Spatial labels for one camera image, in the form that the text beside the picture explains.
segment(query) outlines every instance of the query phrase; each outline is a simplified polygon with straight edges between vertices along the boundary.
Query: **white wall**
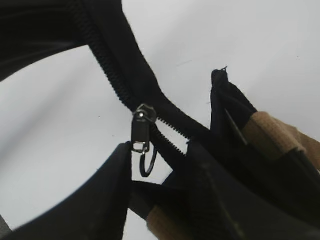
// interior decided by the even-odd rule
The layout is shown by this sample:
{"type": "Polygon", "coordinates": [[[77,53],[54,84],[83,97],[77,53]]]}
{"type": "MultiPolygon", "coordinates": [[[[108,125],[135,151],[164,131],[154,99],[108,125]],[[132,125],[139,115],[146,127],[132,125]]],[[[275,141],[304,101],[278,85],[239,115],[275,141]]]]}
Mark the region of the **white wall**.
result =
{"type": "MultiPolygon", "coordinates": [[[[189,116],[209,127],[211,72],[228,66],[229,80],[259,110],[320,140],[320,1],[124,0],[123,7],[163,92],[189,116]]],[[[0,83],[0,214],[10,227],[80,187],[130,139],[131,119],[88,47],[0,83]]],[[[169,172],[158,158],[147,181],[161,183],[169,172]]],[[[141,179],[136,155],[133,175],[141,179]]],[[[153,238],[130,212],[124,239],[153,238]]]]}

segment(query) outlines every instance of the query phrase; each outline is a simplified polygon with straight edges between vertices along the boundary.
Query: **metal ring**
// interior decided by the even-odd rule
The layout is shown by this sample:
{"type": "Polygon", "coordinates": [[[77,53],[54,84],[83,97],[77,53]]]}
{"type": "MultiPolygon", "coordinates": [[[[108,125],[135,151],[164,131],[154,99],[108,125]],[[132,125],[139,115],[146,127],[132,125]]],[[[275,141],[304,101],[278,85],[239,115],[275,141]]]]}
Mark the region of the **metal ring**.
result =
{"type": "Polygon", "coordinates": [[[147,178],[150,176],[152,170],[154,169],[155,163],[156,163],[156,158],[157,158],[157,150],[154,147],[153,148],[153,154],[152,154],[152,159],[151,159],[151,163],[150,166],[148,168],[148,170],[146,171],[146,166],[145,166],[145,162],[146,162],[146,149],[144,148],[142,151],[142,155],[140,157],[140,173],[141,176],[143,178],[147,178]]]}

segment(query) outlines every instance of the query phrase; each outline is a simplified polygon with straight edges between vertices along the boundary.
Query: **zipper tab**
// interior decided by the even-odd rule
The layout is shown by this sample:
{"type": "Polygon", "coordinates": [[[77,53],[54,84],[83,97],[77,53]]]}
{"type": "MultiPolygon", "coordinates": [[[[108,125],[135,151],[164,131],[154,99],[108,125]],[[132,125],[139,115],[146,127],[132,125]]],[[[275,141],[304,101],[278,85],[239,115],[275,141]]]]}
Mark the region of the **zipper tab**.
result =
{"type": "Polygon", "coordinates": [[[150,124],[157,121],[155,109],[141,104],[133,113],[131,142],[132,150],[145,154],[150,150],[150,124]]]}

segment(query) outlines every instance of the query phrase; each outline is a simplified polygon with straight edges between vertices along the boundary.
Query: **zipper pull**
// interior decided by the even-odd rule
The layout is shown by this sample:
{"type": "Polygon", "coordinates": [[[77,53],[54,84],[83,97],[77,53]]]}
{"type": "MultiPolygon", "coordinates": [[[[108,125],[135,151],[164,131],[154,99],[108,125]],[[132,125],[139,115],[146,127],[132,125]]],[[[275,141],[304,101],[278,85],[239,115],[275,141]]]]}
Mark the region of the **zipper pull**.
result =
{"type": "Polygon", "coordinates": [[[156,123],[157,113],[155,109],[146,104],[141,104],[133,113],[132,120],[132,151],[140,153],[140,173],[141,176],[147,178],[156,162],[157,150],[153,149],[152,160],[148,170],[145,169],[146,153],[150,150],[150,124],[156,123]]]}

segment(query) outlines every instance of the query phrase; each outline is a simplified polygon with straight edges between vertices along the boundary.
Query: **zipper teeth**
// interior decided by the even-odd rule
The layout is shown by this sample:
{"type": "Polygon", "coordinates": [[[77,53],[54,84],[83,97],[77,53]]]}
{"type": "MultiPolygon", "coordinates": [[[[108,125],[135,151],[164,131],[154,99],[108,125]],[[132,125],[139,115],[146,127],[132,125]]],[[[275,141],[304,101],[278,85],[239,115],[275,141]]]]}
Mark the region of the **zipper teeth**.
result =
{"type": "Polygon", "coordinates": [[[175,130],[177,133],[179,133],[181,136],[183,136],[184,138],[186,138],[187,140],[190,140],[190,137],[185,135],[184,133],[182,133],[180,130],[178,130],[175,126],[171,125],[170,123],[168,123],[166,120],[164,120],[161,116],[158,116],[157,119],[159,119],[161,122],[163,122],[165,125],[169,126],[170,128],[172,128],[173,130],[175,130]]]}
{"type": "Polygon", "coordinates": [[[170,140],[168,140],[156,126],[151,127],[151,131],[157,136],[158,139],[166,142],[166,144],[178,152],[182,157],[186,157],[186,154],[182,152],[177,146],[175,146],[170,140]]]}
{"type": "MultiPolygon", "coordinates": [[[[98,34],[98,29],[96,29],[89,21],[90,17],[85,12],[82,3],[80,3],[78,0],[73,0],[69,2],[67,8],[72,13],[73,20],[81,29],[86,43],[89,45],[91,51],[94,53],[96,60],[98,61],[100,67],[102,68],[103,72],[110,81],[111,86],[116,92],[118,98],[132,112],[135,111],[140,105],[140,103],[134,103],[135,100],[131,97],[132,94],[130,94],[130,91],[128,90],[126,85],[121,81],[121,78],[123,78],[122,74],[120,73],[121,71],[114,64],[116,61],[115,59],[112,59],[111,51],[108,49],[108,47],[105,46],[104,43],[102,43],[101,35],[98,34]]],[[[190,139],[188,136],[183,134],[180,130],[171,125],[161,116],[158,115],[157,119],[159,119],[161,122],[172,128],[174,131],[178,132],[186,139],[190,139]]],[[[167,139],[158,130],[157,127],[152,127],[151,130],[158,137],[158,139],[162,140],[162,142],[166,144],[167,147],[174,149],[183,157],[186,156],[177,146],[175,146],[169,139],[167,139]]]]}
{"type": "Polygon", "coordinates": [[[73,13],[73,20],[81,29],[84,39],[87,41],[91,51],[94,53],[96,60],[110,81],[111,86],[120,101],[130,110],[136,109],[138,106],[130,104],[130,102],[132,102],[131,95],[129,94],[128,89],[124,87],[125,85],[121,84],[119,80],[121,79],[121,74],[111,60],[110,56],[112,54],[110,50],[101,43],[101,36],[97,34],[97,29],[95,29],[90,21],[87,20],[89,16],[85,13],[82,4],[77,0],[71,1],[68,8],[73,13]]]}

